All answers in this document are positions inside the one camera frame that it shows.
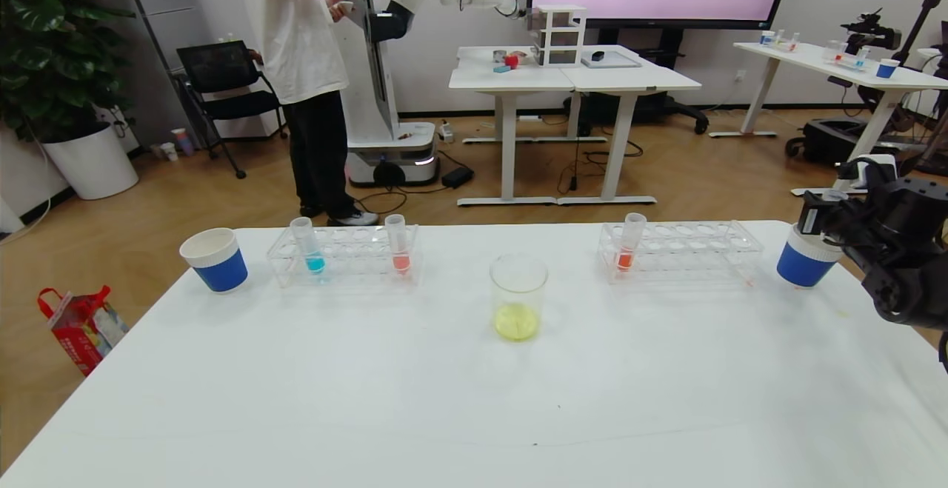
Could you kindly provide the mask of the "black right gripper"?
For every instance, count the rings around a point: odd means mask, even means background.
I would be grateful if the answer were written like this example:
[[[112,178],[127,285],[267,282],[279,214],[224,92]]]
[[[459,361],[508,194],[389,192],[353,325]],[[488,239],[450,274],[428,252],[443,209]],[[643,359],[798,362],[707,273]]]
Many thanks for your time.
[[[802,235],[837,238],[851,222],[852,200],[846,193],[829,189],[822,193],[803,194],[803,207],[797,221]]]

